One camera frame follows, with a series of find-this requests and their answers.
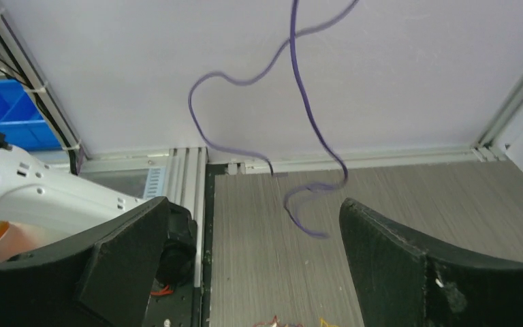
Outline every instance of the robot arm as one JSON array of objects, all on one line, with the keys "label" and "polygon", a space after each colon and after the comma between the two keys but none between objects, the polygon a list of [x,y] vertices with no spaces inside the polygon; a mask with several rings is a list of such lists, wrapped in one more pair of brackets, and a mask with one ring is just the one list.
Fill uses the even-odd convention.
[{"label": "robot arm", "polygon": [[144,202],[50,168],[16,146],[0,149],[0,220],[76,234]]}]

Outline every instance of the purple cable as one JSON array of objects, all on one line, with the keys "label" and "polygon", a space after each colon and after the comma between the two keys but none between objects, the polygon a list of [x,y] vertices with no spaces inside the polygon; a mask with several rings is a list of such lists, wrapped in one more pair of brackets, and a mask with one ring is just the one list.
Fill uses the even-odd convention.
[{"label": "purple cable", "polygon": [[298,4],[299,4],[298,0],[293,0],[292,5],[291,5],[291,20],[290,20],[290,26],[289,26],[289,53],[290,53],[290,57],[291,57],[291,67],[294,71],[294,77],[296,78],[296,83],[298,84],[298,88],[300,90],[300,94],[301,94],[302,100],[304,102],[304,107],[306,108],[308,120],[310,121],[310,124],[312,125],[312,129],[314,130],[315,135],[317,136],[319,143],[322,145],[323,149],[326,150],[326,152],[335,161],[337,161],[338,164],[342,167],[342,170],[344,172],[344,178],[341,182],[339,182],[337,184],[326,184],[326,183],[314,182],[314,183],[309,183],[307,185],[301,185],[299,187],[295,187],[285,194],[285,197],[283,199],[283,207],[287,211],[289,218],[306,234],[308,234],[310,236],[314,236],[314,237],[326,238],[326,237],[328,237],[327,234],[322,233],[322,232],[314,232],[312,230],[308,230],[300,223],[300,220],[296,217],[299,207],[304,202],[307,202],[308,200],[313,199],[314,196],[311,196],[311,197],[306,198],[303,201],[301,201],[301,203],[299,203],[299,205],[297,205],[297,207],[294,211],[295,215],[292,214],[292,212],[290,211],[289,206],[288,206],[289,199],[301,191],[309,190],[309,191],[312,191],[313,193],[317,193],[319,191],[334,191],[334,190],[341,189],[342,187],[344,187],[348,181],[348,168],[344,164],[344,161],[336,153],[334,153],[334,151],[328,146],[328,144],[326,143],[326,140],[324,140],[324,138],[321,135],[321,132],[316,124],[316,121],[314,119],[314,116],[313,116],[313,113],[312,113],[312,110],[310,107],[310,100],[308,98],[306,89],[304,88],[304,83],[302,82],[302,77],[300,75],[300,69],[298,67],[298,57],[296,55],[296,17],[298,15]]},{"label": "purple cable", "polygon": [[326,141],[323,139],[323,136],[321,135],[321,132],[319,131],[319,128],[318,128],[318,126],[317,126],[317,124],[315,122],[315,119],[314,119],[313,114],[311,112],[309,100],[308,100],[306,91],[304,89],[304,86],[302,84],[301,77],[300,77],[300,72],[299,72],[299,69],[298,69],[298,62],[297,62],[296,49],[295,49],[295,47],[296,47],[295,40],[296,40],[297,37],[310,35],[310,34],[313,34],[313,33],[316,33],[316,32],[323,31],[323,30],[325,30],[325,29],[327,29],[327,28],[329,28],[331,26],[334,26],[336,23],[340,22],[344,17],[346,17],[352,11],[352,9],[355,7],[355,5],[358,4],[358,1],[359,0],[352,0],[352,2],[340,14],[338,14],[335,17],[333,17],[332,19],[330,19],[330,20],[328,20],[326,22],[323,22],[321,24],[315,25],[313,27],[307,27],[305,29],[301,29],[298,32],[296,32],[295,28],[296,28],[296,16],[297,16],[298,0],[294,0],[293,5],[292,5],[292,11],[291,11],[291,22],[290,22],[291,24],[290,24],[289,38],[287,40],[285,40],[280,45],[280,47],[277,50],[276,54],[273,56],[272,60],[270,61],[269,65],[264,70],[262,70],[261,73],[259,73],[258,75],[256,75],[255,77],[253,77],[253,78],[251,78],[249,80],[238,80],[236,78],[232,78],[231,76],[228,76],[227,74],[225,74],[223,72],[210,72],[210,73],[207,73],[207,74],[203,75],[201,78],[199,78],[197,80],[197,82],[195,82],[195,84],[191,87],[191,89],[189,91],[189,95],[188,95],[188,100],[187,100],[188,107],[189,107],[189,112],[191,114],[191,118],[193,119],[193,123],[195,124],[195,127],[197,128],[197,131],[200,133],[200,135],[201,135],[202,139],[204,140],[204,142],[210,148],[218,150],[218,151],[221,151],[221,152],[225,152],[225,153],[233,153],[235,155],[244,155],[244,156],[247,156],[247,157],[254,157],[254,158],[258,158],[260,160],[263,160],[270,167],[271,175],[274,175],[274,168],[272,166],[272,163],[270,162],[270,160],[265,155],[262,155],[261,153],[254,152],[254,151],[247,151],[247,150],[235,149],[235,148],[230,148],[230,147],[227,147],[227,146],[222,146],[222,145],[215,144],[214,142],[210,141],[205,136],[205,134],[204,134],[204,132],[203,132],[203,130],[201,128],[201,125],[197,121],[197,117],[195,115],[195,110],[193,109],[192,100],[193,100],[193,94],[195,93],[195,90],[203,82],[205,82],[206,80],[208,80],[210,78],[221,77],[224,80],[228,81],[229,83],[231,83],[233,85],[236,85],[236,86],[239,86],[239,87],[246,87],[246,86],[249,86],[249,85],[252,85],[252,84],[256,83],[257,81],[261,80],[273,68],[274,64],[276,63],[276,61],[279,58],[279,56],[281,55],[281,53],[284,51],[285,47],[288,44],[290,45],[291,63],[292,63],[292,68],[294,69],[294,76],[296,77],[296,82],[298,83],[298,88],[300,89],[300,93],[301,93],[302,99],[304,100],[304,107],[306,108],[306,113],[307,113],[308,119],[310,121],[310,124],[312,125],[312,128],[313,128],[316,136],[318,137],[318,140],[319,140],[320,144],[322,145],[322,147],[326,150],[326,152],[336,162],[338,162],[338,164],[340,164],[340,166],[342,167],[342,170],[344,172],[343,180],[341,182],[337,183],[337,184],[327,184],[327,183],[322,183],[322,182],[312,182],[312,183],[309,183],[309,184],[306,184],[306,185],[301,185],[299,187],[295,187],[294,189],[288,191],[286,193],[286,195],[284,196],[283,206],[284,206],[284,209],[287,211],[290,219],[301,230],[306,232],[308,235],[311,235],[311,236],[314,236],[314,237],[324,238],[324,237],[327,237],[327,235],[324,234],[324,233],[321,233],[321,232],[314,232],[314,231],[311,231],[311,230],[307,230],[305,227],[303,227],[302,224],[300,223],[299,219],[297,218],[297,212],[298,212],[299,207],[303,203],[307,202],[310,199],[315,198],[315,196],[311,196],[309,198],[303,199],[303,201],[301,201],[301,203],[299,203],[295,207],[293,214],[292,214],[292,212],[290,211],[290,209],[288,207],[289,199],[292,196],[296,195],[297,193],[299,193],[301,191],[306,191],[307,190],[307,191],[311,191],[313,193],[330,192],[330,191],[336,191],[337,189],[340,189],[340,188],[344,187],[344,185],[346,184],[346,182],[348,180],[348,169],[347,169],[346,165],[344,164],[343,160],[338,155],[336,155],[334,153],[334,151],[326,144]]}]

